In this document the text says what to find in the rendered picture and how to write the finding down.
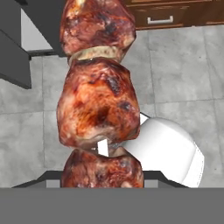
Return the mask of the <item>dark grey fridge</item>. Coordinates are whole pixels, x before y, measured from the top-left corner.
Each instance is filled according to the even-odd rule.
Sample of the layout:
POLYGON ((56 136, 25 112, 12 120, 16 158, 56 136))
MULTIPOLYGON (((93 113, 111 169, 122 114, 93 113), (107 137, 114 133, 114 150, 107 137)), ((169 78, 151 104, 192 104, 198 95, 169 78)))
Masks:
POLYGON ((60 44, 60 20, 66 0, 18 0, 22 9, 60 56, 65 54, 60 44))

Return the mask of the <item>white rounded object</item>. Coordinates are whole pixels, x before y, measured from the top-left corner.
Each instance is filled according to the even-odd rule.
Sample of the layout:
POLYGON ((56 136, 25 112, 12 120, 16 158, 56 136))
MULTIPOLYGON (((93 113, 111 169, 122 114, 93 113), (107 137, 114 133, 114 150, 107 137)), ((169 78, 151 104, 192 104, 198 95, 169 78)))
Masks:
POLYGON ((122 147, 139 160, 144 172, 162 172, 171 181, 197 188, 204 171, 204 155, 177 123, 140 113, 140 133, 122 147))

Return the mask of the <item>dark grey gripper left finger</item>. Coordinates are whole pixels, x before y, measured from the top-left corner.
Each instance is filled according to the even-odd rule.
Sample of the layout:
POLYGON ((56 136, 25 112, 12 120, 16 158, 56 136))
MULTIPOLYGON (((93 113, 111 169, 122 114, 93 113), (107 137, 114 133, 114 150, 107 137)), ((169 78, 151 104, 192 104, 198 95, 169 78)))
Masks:
POLYGON ((62 171, 45 171, 39 178, 28 181, 16 188, 60 188, 62 171))

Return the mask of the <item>roasted meat kebab skewer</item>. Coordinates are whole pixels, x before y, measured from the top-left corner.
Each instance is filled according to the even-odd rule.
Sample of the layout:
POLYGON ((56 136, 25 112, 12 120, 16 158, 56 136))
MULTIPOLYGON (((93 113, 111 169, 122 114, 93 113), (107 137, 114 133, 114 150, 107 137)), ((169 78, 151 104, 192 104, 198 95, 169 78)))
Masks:
POLYGON ((66 0, 59 40, 69 71, 57 106, 59 141, 72 153, 61 184, 141 188, 140 162, 121 143, 138 137, 140 108, 121 62, 136 39, 123 0, 66 0))

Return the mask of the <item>brown wooden drawer front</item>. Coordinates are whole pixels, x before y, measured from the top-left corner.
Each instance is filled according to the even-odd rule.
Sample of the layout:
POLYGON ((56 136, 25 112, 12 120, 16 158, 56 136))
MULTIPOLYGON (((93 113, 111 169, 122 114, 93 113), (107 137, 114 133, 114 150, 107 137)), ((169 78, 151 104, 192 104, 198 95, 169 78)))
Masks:
POLYGON ((154 30, 224 25, 224 0, 123 0, 136 19, 136 29, 154 30), (147 24, 174 17, 171 24, 147 24))

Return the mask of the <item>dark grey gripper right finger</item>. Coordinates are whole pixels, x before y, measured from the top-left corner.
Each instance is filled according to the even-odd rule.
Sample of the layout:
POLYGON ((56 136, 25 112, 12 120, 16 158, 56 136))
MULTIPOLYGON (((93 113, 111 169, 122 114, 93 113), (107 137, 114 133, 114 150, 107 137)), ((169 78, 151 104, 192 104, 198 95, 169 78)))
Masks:
POLYGON ((161 171, 144 171, 144 187, 145 188, 186 188, 172 180, 168 180, 161 171))

